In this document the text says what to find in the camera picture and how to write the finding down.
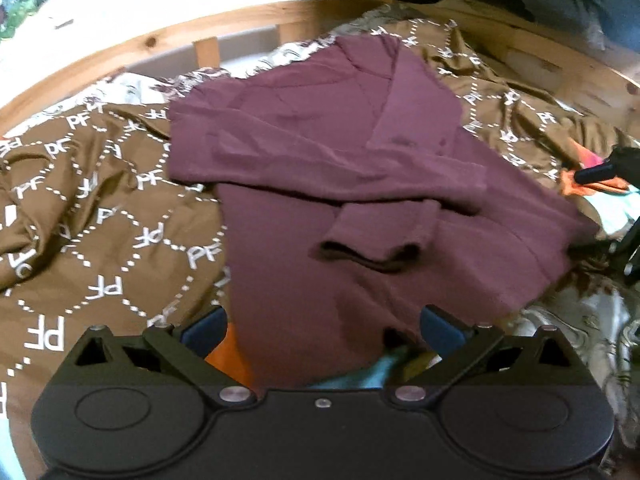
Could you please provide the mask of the light blue garment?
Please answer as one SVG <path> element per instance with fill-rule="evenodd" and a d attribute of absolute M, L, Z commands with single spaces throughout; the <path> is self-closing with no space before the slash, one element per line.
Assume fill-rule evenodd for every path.
<path fill-rule="evenodd" d="M 367 390 L 382 388 L 390 378 L 394 367 L 401 360 L 401 355 L 396 352 L 386 354 L 374 364 L 366 368 L 360 368 L 345 375 L 332 377 L 309 385 L 311 390 Z"/>

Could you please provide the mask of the wooden bed frame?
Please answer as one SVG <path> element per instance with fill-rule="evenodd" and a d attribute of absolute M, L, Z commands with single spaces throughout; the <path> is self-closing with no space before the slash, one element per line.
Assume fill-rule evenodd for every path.
<path fill-rule="evenodd" d="M 192 46 L 198 65 L 220 62 L 218 40 L 234 32 L 273 26 L 280 42 L 311 39 L 332 21 L 348 21 L 384 0 L 290 0 L 227 10 L 167 25 L 140 35 L 107 37 L 87 27 L 63 29 L 33 49 L 19 46 L 2 58 L 18 64 L 14 86 L 2 100 L 1 130 L 9 132 L 45 107 L 93 81 L 154 55 Z M 472 0 L 418 4 L 416 12 L 454 20 L 467 40 L 493 68 L 533 84 L 557 99 L 595 114 L 626 133 L 639 132 L 639 57 L 617 46 L 591 50 L 577 36 L 526 22 Z"/>

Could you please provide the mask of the maroon long-sleeve sweater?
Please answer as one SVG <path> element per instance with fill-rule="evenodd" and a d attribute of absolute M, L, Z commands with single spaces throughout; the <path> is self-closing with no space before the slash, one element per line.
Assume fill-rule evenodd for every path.
<path fill-rule="evenodd" d="M 474 324 L 538 299 L 597 225 L 460 124 L 391 36 L 218 79 L 171 104 L 169 175 L 211 185 L 229 323 L 253 388 L 296 388 L 418 344 L 428 304 Z"/>

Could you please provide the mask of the orange garment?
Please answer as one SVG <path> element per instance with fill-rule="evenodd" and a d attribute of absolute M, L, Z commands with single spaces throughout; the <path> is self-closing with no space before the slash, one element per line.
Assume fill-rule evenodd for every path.
<path fill-rule="evenodd" d="M 245 387 L 254 386 L 254 373 L 250 361 L 244 356 L 239 345 L 233 323 L 228 324 L 224 339 L 209 352 L 205 361 Z"/>

